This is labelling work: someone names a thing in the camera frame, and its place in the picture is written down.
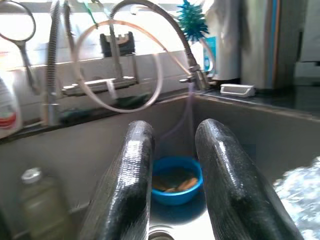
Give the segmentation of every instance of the countertop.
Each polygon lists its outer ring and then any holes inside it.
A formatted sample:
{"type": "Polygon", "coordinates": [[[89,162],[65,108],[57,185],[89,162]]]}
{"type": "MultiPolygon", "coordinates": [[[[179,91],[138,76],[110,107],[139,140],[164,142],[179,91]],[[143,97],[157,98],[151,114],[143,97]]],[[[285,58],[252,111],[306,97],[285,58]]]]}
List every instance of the countertop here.
{"type": "MultiPolygon", "coordinates": [[[[279,91],[274,94],[258,93],[256,96],[247,98],[222,95],[219,90],[208,90],[204,92],[196,91],[194,95],[196,98],[207,98],[210,100],[219,99],[235,104],[239,103],[249,106],[260,106],[271,111],[289,113],[292,116],[299,116],[306,119],[316,119],[317,121],[320,121],[320,86],[299,86],[289,90],[279,91]]],[[[186,89],[172,91],[162,94],[156,101],[156,104],[174,101],[175,99],[186,98],[187,96],[188,93],[186,89]]],[[[91,109],[88,110],[88,114],[86,116],[63,122],[57,126],[44,127],[41,125],[36,125],[33,127],[23,128],[19,132],[9,137],[0,139],[0,144],[56,129],[67,128],[70,126],[111,117],[117,114],[120,113],[101,108],[91,109]]]]}

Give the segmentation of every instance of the sink drain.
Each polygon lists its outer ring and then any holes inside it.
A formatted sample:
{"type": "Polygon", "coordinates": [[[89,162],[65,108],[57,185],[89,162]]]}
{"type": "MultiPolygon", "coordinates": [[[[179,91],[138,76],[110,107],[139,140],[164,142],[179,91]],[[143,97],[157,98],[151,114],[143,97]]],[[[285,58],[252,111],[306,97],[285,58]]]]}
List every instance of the sink drain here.
{"type": "Polygon", "coordinates": [[[174,239],[164,230],[155,230],[149,234],[148,240],[174,240],[174,239]]]}

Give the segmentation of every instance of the backsplash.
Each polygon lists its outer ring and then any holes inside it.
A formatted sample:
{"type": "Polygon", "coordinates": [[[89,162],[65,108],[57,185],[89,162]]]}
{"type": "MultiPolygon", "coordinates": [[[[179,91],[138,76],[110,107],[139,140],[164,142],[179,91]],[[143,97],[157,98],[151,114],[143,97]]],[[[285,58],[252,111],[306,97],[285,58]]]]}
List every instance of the backsplash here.
{"type": "MultiPolygon", "coordinates": [[[[174,54],[184,66],[187,66],[186,56],[183,51],[175,51],[172,52],[172,54],[174,54]]],[[[171,60],[169,55],[167,53],[160,53],[158,56],[164,76],[161,93],[187,88],[186,83],[179,83],[180,79],[186,78],[185,73],[171,60]]],[[[120,61],[123,75],[134,76],[132,56],[121,57],[120,61]]],[[[80,65],[87,81],[114,78],[116,76],[114,63],[111,58],[84,60],[80,65]]],[[[118,89],[117,93],[121,95],[121,97],[141,94],[143,91],[153,92],[155,89],[157,75],[153,55],[136,56],[136,66],[140,84],[129,88],[118,89]]],[[[36,66],[34,70],[36,77],[41,80],[41,84],[43,85],[45,83],[46,66],[36,66]]],[[[43,96],[35,96],[30,91],[24,69],[15,69],[12,70],[12,73],[14,77],[14,90],[20,103],[23,121],[28,122],[33,119],[38,119],[41,115],[43,96]]],[[[60,111],[70,108],[90,109],[98,107],[97,104],[87,96],[66,97],[62,95],[60,91],[61,88],[77,82],[71,62],[58,63],[56,65],[56,79],[56,93],[60,104],[60,111]]],[[[109,92],[99,93],[98,96],[106,103],[112,101],[109,92]]]]}

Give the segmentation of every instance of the wall-mounted faucet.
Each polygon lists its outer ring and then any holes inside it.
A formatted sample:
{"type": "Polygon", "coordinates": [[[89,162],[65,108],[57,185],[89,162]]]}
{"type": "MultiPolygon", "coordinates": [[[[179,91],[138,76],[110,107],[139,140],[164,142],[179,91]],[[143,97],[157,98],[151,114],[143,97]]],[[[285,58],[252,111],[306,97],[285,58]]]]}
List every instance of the wall-mounted faucet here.
{"type": "MultiPolygon", "coordinates": [[[[116,4],[110,13],[110,19],[113,20],[115,14],[126,5],[143,5],[154,12],[162,15],[174,28],[179,38],[182,41],[184,46],[184,51],[187,56],[187,62],[189,65],[189,71],[191,75],[186,79],[182,80],[182,83],[185,82],[194,82],[195,87],[198,90],[206,90],[209,88],[208,80],[206,75],[201,71],[200,66],[198,65],[194,55],[191,52],[189,43],[179,27],[178,23],[170,16],[168,12],[162,9],[157,4],[154,4],[148,0],[123,0],[120,3],[116,4]]],[[[70,25],[70,7],[67,0],[55,0],[50,9],[50,14],[52,18],[50,38],[48,43],[48,54],[47,54],[47,71],[46,71],[46,80],[44,84],[44,103],[43,103],[43,117],[42,121],[45,126],[55,126],[59,124],[59,104],[57,102],[57,90],[56,90],[56,53],[57,53],[57,35],[58,35],[58,26],[60,23],[61,13],[64,14],[64,24],[65,30],[68,36],[69,46],[71,52],[74,51],[74,41],[73,34],[71,31],[70,25]]],[[[115,39],[114,32],[110,31],[111,38],[115,39]]],[[[111,41],[111,48],[113,49],[112,53],[115,52],[115,44],[111,41]]]]}
{"type": "Polygon", "coordinates": [[[185,34],[183,33],[183,31],[181,30],[181,28],[179,27],[178,23],[176,22],[176,20],[167,12],[165,11],[163,8],[161,8],[159,5],[154,4],[151,1],[148,0],[123,0],[121,2],[119,2],[118,4],[116,4],[113,9],[111,10],[110,13],[110,19],[114,19],[115,14],[123,7],[127,6],[127,5],[143,5],[148,7],[150,10],[152,10],[153,12],[160,14],[161,16],[163,16],[174,28],[174,30],[176,31],[176,33],[178,34],[183,47],[184,47],[184,51],[187,57],[187,61],[189,64],[189,71],[191,73],[191,76],[187,79],[187,80],[182,80],[182,83],[185,82],[194,82],[195,83],[195,87],[198,90],[206,90],[209,88],[209,83],[208,83],[208,79],[206,77],[206,75],[201,71],[201,68],[199,66],[199,64],[197,63],[193,53],[191,52],[191,48],[190,45],[186,39],[185,34]]]}

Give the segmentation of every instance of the plastic bottle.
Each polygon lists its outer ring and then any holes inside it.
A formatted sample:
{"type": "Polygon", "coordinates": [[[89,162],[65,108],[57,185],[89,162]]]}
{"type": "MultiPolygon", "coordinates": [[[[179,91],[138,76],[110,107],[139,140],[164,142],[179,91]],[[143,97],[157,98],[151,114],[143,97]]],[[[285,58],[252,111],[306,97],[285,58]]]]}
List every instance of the plastic bottle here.
{"type": "Polygon", "coordinates": [[[23,126],[13,82],[11,73],[0,71],[0,139],[14,134],[23,126]]]}
{"type": "MultiPolygon", "coordinates": [[[[239,0],[206,1],[203,5],[210,34],[206,42],[215,56],[214,78],[221,83],[238,83],[240,78],[239,0]]],[[[204,70],[209,68],[209,55],[203,53],[204,70]]]]}
{"type": "Polygon", "coordinates": [[[53,177],[32,168],[21,177],[22,207],[32,240],[74,240],[67,204],[53,177]]]}

